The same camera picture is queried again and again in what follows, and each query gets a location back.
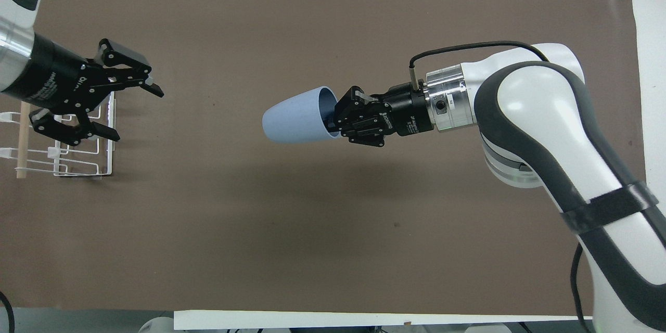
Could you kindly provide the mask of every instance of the wire drying rack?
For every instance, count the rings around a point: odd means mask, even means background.
[[[102,177],[112,173],[115,142],[109,139],[93,137],[81,142],[76,148],[60,141],[55,141],[53,146],[29,148],[29,112],[30,105],[27,103],[21,103],[21,112],[0,112],[0,123],[19,126],[17,146],[0,147],[0,158],[17,161],[17,178],[25,178],[27,172],[50,173],[57,177]],[[102,101],[90,119],[115,128],[115,93]],[[72,115],[55,116],[55,120],[76,124],[76,117]]]

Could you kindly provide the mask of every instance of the light blue plastic cup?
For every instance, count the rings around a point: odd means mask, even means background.
[[[307,143],[340,138],[330,133],[324,119],[333,115],[337,99],[326,86],[277,103],[264,113],[264,134],[276,143]]]

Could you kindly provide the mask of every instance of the black strap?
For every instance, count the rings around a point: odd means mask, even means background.
[[[645,182],[623,186],[560,215],[575,234],[587,233],[659,203]]]

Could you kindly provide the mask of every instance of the white wire rack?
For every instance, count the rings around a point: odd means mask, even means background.
[[[91,120],[98,120],[108,127],[115,127],[116,124],[116,98],[115,93],[111,93],[107,100],[103,101],[97,108],[95,115],[90,115]],[[0,113],[0,122],[19,124],[18,112]],[[74,116],[55,116],[55,120],[67,123],[74,122]],[[25,168],[17,167],[16,170],[26,170],[29,172],[51,173],[59,177],[102,177],[108,176],[113,167],[113,151],[115,142],[109,139],[98,137],[90,138],[86,143],[88,150],[79,150],[71,148],[67,144],[55,141],[54,146],[47,147],[46,150],[33,150],[28,148],[27,163]],[[0,158],[18,160],[18,148],[2,147],[0,148]]]

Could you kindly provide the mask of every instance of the silver cylinder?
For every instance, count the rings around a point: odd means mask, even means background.
[[[20,29],[0,17],[0,91],[21,76],[30,61],[35,44],[32,28]]]
[[[507,150],[502,149],[504,155],[493,149],[499,147],[490,145],[490,141],[481,134],[485,162],[495,177],[509,186],[518,188],[535,188],[543,186],[539,176],[525,162]]]
[[[476,123],[460,65],[426,74],[423,92],[430,122],[438,131]]]

